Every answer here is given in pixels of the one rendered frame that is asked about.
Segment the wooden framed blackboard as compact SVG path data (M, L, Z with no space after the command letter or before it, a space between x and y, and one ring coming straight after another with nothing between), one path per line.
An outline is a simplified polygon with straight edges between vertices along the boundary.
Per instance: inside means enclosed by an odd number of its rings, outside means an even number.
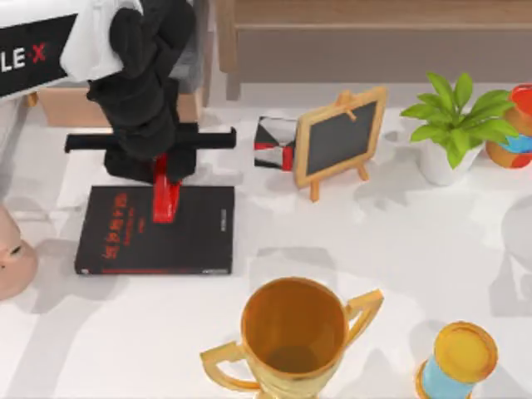
M319 201L320 183L349 169L361 180L369 175L366 163L374 156L387 103L387 89L375 86L353 94L342 91L331 105L299 117L293 161L295 184L309 187Z

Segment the green plant in white pot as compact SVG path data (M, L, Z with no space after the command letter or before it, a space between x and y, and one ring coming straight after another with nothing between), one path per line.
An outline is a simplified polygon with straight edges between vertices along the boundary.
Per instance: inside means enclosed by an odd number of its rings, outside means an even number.
M434 185L455 183L470 169L487 141L507 145L518 131L504 119L515 106L507 90L482 94L467 110L473 80L466 72L454 84L442 75L426 74L432 93L417 96L419 102L401 116L422 121L412 133L412 143L421 142L420 171Z

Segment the gold trophy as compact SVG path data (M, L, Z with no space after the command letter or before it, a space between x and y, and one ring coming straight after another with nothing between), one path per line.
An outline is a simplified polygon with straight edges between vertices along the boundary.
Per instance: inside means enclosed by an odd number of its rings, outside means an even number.
M241 341L200 355L207 376L255 399L318 399L383 303L378 289L342 303L307 278L278 278L246 303Z

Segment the pale pink rounded figure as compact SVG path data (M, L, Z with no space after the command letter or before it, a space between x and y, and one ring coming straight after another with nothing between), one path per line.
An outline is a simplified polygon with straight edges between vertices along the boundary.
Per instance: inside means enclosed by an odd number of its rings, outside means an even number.
M33 247L3 204L0 204L0 301L23 292L37 273L38 259Z

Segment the wooden open shelves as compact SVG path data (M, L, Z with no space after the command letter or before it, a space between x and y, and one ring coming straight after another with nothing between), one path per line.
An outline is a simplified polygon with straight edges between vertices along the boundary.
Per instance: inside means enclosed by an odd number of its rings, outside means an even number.
M532 0L213 0L210 102L306 106L389 88L403 104L428 71L477 91L532 81Z

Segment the black book with red print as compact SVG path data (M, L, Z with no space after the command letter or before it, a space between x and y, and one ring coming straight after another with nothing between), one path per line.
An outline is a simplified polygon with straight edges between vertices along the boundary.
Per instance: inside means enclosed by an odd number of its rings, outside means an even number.
M153 221L151 194L149 186L92 187L74 263L77 273L231 273L234 187L183 187L168 224Z

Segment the pale wooden drawer front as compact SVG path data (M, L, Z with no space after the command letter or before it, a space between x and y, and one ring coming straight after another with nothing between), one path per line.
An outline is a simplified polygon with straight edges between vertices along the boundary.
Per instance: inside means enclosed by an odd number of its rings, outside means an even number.
M52 86L30 95L30 103L41 104L47 124L54 127L103 128L109 123L101 108L86 99L85 87ZM177 110L182 122L197 122L209 97L209 86L179 94Z

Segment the stack of coloured rings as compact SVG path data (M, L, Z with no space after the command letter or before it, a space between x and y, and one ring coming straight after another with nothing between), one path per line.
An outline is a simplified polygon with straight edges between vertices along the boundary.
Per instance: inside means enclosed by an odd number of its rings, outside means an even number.
M504 119L519 135L508 137L506 145L487 141L487 155L499 166L520 169L532 162L532 83L523 83L512 89L510 100L514 107L507 110Z

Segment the black red white box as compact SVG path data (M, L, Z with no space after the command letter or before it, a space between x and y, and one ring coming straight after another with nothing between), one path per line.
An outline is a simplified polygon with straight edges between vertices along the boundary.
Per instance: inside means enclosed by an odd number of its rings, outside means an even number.
M254 165L281 171L293 169L297 121L260 116L254 137Z

